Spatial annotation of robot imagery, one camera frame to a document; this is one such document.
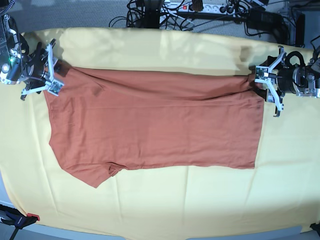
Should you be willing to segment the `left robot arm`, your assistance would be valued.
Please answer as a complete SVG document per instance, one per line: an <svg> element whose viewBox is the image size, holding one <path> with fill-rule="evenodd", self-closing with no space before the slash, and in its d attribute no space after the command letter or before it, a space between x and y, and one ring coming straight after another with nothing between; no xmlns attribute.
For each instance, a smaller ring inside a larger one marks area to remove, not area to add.
<svg viewBox="0 0 320 240"><path fill-rule="evenodd" d="M269 56L261 65L254 67L253 91L267 103L275 104L275 117L284 110L283 98L286 94L298 97L320 97L320 48L313 49L309 63L305 63L299 51L286 53L278 47L277 57Z"/></svg>

